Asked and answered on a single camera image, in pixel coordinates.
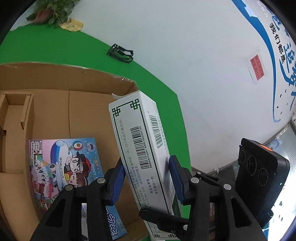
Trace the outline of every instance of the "black plastic part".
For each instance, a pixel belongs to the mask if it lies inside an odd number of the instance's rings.
[[[156,223],[159,230],[175,233],[180,240],[185,239],[186,231],[183,227],[184,225],[188,225],[187,218],[179,218],[151,208],[142,208],[139,212],[139,216],[143,220]]]
[[[245,162],[240,158],[242,152],[246,156]],[[256,160],[252,166],[250,160]],[[243,138],[238,164],[235,189],[261,228],[264,228],[272,218],[271,208],[286,182],[290,163],[260,143]]]
[[[8,229],[8,227],[4,223],[1,216],[0,216],[0,240],[17,241],[13,233]]]
[[[133,61],[133,51],[126,50],[125,48],[122,48],[117,44],[113,44],[111,46],[111,48],[107,52],[107,55],[128,64]]]
[[[170,158],[169,165],[171,162],[178,172],[178,175],[173,176],[180,177],[174,181],[172,176],[174,185],[178,181],[188,182],[189,185],[189,190],[179,192],[184,193],[186,197],[183,203],[191,205],[187,231],[184,234],[183,226],[186,223],[184,218],[180,219],[149,209],[141,209],[140,217],[157,224],[160,230],[173,231],[181,241],[206,241],[209,238],[210,202],[214,202],[216,241],[266,241],[260,225],[236,193],[234,183],[207,175],[202,171],[198,171],[194,176],[198,181],[193,179],[192,182],[192,176],[188,175],[189,170],[180,166],[176,156]],[[187,184],[182,183],[178,186],[187,187]]]
[[[107,171],[104,183],[94,180],[90,185],[78,188],[67,185],[40,221],[30,241],[81,241],[82,203],[87,204],[89,241],[112,241],[106,205],[112,203],[113,184],[121,167],[119,159],[116,167]]]

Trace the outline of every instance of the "orange sticker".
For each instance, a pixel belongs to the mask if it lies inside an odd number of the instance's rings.
[[[272,149],[269,149],[269,148],[266,147],[266,146],[263,146],[263,145],[260,145],[260,146],[262,146],[262,147],[265,148],[266,150],[273,151]]]
[[[250,60],[250,62],[255,72],[257,80],[261,79],[264,76],[264,71],[259,56],[256,55],[254,58]]]

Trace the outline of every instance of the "cartoon character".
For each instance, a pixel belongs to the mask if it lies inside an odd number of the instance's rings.
[[[88,181],[85,175],[80,172],[75,172],[71,175],[69,184],[72,184],[78,188],[88,185]]]
[[[37,183],[34,189],[37,193],[44,196],[44,187],[45,187],[44,183]]]
[[[56,166],[57,186],[59,191],[68,185],[73,173],[82,173],[88,177],[91,170],[89,160],[84,154],[79,152],[72,154],[66,142],[63,140],[56,141],[50,153],[51,163]]]
[[[90,151],[94,150],[94,145],[92,143],[89,143],[87,147]]]

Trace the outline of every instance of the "cardboard divider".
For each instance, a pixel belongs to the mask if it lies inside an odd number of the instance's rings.
[[[0,124],[2,124],[2,129],[6,131],[2,142],[4,153],[2,154],[0,172],[23,173],[25,162],[24,126],[30,99],[33,99],[30,93],[11,91],[3,92],[0,98]]]
[[[0,96],[0,215],[17,239],[34,230],[41,217],[30,185],[28,143],[34,122],[33,94],[4,91]]]

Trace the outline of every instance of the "cardboard box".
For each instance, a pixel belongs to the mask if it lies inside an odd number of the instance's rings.
[[[109,104],[121,160],[138,208],[152,207],[181,216],[179,202],[168,169],[170,157],[156,103],[141,91],[114,96]],[[178,239],[156,224],[145,221],[157,240]]]
[[[18,241],[29,241],[42,217],[30,181],[29,140],[94,137],[106,172],[120,157],[108,104],[114,101],[112,93],[123,96],[137,86],[104,72],[54,64],[4,64],[0,73],[0,91],[15,94],[18,101],[8,97],[0,104],[0,126],[6,130],[0,148],[0,215]],[[24,94],[33,97],[26,111]],[[115,205],[128,231],[119,241],[148,236],[127,180]]]

